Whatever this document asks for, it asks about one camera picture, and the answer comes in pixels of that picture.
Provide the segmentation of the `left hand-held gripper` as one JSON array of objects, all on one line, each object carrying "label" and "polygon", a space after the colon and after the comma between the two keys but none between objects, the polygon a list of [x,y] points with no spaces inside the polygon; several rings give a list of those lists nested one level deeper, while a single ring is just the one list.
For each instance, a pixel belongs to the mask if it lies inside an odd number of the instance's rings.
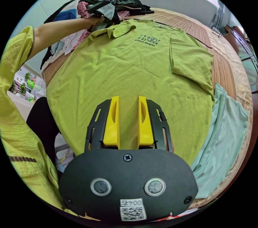
[{"label": "left hand-held gripper", "polygon": [[89,14],[93,14],[98,17],[113,18],[113,5],[109,0],[101,0],[94,5],[88,5],[87,11]]}]

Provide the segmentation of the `person's left hand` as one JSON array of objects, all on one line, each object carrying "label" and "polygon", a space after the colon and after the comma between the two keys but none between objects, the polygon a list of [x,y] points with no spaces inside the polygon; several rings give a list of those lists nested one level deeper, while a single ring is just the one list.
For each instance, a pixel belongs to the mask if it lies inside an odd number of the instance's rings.
[{"label": "person's left hand", "polygon": [[93,27],[96,27],[98,24],[102,23],[105,20],[103,17],[89,17],[86,19],[85,29],[92,29]]}]

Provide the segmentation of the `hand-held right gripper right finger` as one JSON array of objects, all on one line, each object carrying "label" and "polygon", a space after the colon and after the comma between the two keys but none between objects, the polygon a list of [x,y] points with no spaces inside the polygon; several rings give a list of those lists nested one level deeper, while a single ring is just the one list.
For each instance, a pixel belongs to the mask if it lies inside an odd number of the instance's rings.
[{"label": "hand-held right gripper right finger", "polygon": [[138,96],[138,148],[152,148],[154,144],[146,97]]}]

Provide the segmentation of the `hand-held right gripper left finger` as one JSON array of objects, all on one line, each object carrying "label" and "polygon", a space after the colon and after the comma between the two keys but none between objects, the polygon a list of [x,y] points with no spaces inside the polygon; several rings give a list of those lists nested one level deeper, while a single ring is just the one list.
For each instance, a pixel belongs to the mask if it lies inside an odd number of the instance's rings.
[{"label": "hand-held right gripper left finger", "polygon": [[111,97],[108,110],[105,133],[103,138],[105,147],[120,149],[120,101],[119,96]]}]

